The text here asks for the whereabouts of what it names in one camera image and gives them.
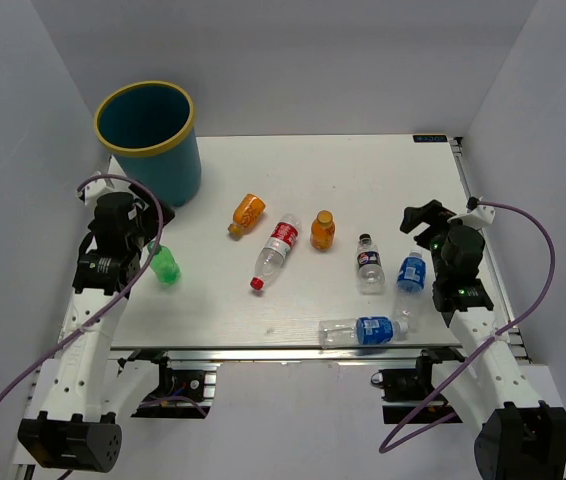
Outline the green plastic bottle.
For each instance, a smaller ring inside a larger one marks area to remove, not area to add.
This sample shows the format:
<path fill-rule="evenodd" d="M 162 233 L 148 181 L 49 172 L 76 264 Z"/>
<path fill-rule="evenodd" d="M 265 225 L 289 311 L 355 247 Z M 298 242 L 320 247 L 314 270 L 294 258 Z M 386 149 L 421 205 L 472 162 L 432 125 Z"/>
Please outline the green plastic bottle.
<path fill-rule="evenodd" d="M 170 249 L 152 241 L 147 245 L 147 250 L 149 253 L 155 251 L 150 268 L 157 280 L 165 285 L 174 285 L 179 280 L 181 271 Z"/>

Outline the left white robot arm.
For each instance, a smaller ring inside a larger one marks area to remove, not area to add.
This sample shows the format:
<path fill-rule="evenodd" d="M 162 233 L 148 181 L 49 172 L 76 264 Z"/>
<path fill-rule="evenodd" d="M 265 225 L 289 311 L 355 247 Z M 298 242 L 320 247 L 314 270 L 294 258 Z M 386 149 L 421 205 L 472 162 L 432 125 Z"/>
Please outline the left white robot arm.
<path fill-rule="evenodd" d="M 133 364 L 104 383 L 114 333 L 141 270 L 143 249 L 173 211 L 139 187 L 98 197 L 79 247 L 66 315 L 64 347 L 53 384 L 17 438 L 44 468 L 107 473 L 122 444 L 122 422 L 149 395 L 168 396 L 174 374 L 158 364 Z"/>

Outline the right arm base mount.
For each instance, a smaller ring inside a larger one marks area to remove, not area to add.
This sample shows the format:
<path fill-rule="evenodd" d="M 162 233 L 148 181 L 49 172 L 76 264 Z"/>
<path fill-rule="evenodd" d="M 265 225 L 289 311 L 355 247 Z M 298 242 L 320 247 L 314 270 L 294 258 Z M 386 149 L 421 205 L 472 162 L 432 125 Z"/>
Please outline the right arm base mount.
<path fill-rule="evenodd" d="M 426 348 L 410 368 L 379 370 L 370 377 L 373 387 L 383 392 L 382 413 L 385 425 L 397 424 L 434 389 L 432 371 L 435 365 L 456 367 L 465 357 L 455 348 Z"/>

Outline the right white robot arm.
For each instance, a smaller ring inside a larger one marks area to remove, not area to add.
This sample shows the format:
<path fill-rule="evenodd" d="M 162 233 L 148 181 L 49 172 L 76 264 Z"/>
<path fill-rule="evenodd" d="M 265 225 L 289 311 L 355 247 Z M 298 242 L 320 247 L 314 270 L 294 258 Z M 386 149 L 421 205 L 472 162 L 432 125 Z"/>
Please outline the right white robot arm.
<path fill-rule="evenodd" d="M 424 350 L 414 374 L 428 400 L 443 396 L 472 428 L 474 458 L 484 479 L 561 479 L 566 467 L 566 411 L 549 405 L 521 371 L 479 278 L 494 205 L 471 198 L 455 214 L 439 201 L 408 207 L 400 229 L 428 250 L 434 269 L 433 303 L 461 344 Z"/>

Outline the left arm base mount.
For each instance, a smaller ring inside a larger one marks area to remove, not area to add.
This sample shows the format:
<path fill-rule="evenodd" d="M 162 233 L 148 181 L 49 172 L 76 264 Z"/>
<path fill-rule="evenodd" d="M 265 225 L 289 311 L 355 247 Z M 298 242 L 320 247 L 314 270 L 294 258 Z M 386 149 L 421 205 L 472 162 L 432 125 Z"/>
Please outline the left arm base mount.
<path fill-rule="evenodd" d="M 216 386 L 217 365 L 203 361 L 176 360 L 167 350 L 137 349 L 116 359 L 117 376 L 128 364 L 139 366 L 142 361 L 157 366 L 155 388 L 147 393 L 132 413 L 136 418 L 199 419 L 196 403 L 209 412 Z"/>

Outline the orange bottle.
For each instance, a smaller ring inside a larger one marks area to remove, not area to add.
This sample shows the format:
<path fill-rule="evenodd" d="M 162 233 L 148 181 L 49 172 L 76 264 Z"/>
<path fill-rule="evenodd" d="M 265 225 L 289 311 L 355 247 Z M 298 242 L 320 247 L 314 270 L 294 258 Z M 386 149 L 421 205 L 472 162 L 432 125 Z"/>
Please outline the orange bottle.
<path fill-rule="evenodd" d="M 310 244 L 319 251 L 331 248 L 335 235 L 334 218 L 330 211 L 321 210 L 317 213 L 311 226 Z"/>
<path fill-rule="evenodd" d="M 232 222 L 228 226 L 229 235 L 240 239 L 250 233 L 266 209 L 262 199 L 254 194 L 247 194 L 235 209 Z"/>

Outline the clear bottle dark pepsi label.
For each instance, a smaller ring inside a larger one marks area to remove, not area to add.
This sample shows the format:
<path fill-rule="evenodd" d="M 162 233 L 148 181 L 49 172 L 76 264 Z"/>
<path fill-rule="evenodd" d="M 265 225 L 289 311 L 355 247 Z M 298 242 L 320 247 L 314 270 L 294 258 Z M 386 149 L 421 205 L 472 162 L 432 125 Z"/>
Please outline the clear bottle dark pepsi label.
<path fill-rule="evenodd" d="M 385 284 L 384 270 L 377 245 L 367 233 L 359 236 L 356 263 L 360 292 L 366 295 L 381 294 Z"/>

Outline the clear bottle red label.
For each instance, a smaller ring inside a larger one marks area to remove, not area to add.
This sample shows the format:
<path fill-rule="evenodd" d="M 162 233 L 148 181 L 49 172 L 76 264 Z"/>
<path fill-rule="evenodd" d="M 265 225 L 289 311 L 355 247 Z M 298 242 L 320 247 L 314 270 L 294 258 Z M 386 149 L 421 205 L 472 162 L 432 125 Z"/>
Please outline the clear bottle red label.
<path fill-rule="evenodd" d="M 255 262 L 250 281 L 254 291 L 263 291 L 277 279 L 300 231 L 301 221 L 294 214 L 287 213 L 279 220 Z"/>

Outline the clear bottle blue label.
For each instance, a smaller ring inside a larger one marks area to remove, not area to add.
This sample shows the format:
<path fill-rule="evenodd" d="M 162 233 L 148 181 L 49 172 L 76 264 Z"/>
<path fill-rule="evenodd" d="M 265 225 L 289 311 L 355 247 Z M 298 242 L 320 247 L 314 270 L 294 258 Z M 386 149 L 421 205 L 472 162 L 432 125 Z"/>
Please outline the clear bottle blue label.
<path fill-rule="evenodd" d="M 318 339 L 324 349 L 379 346 L 402 341 L 409 333 L 404 321 L 385 316 L 325 320 L 319 323 Z"/>
<path fill-rule="evenodd" d="M 419 328 L 427 266 L 420 250 L 412 250 L 402 261 L 396 279 L 394 317 L 410 333 Z"/>

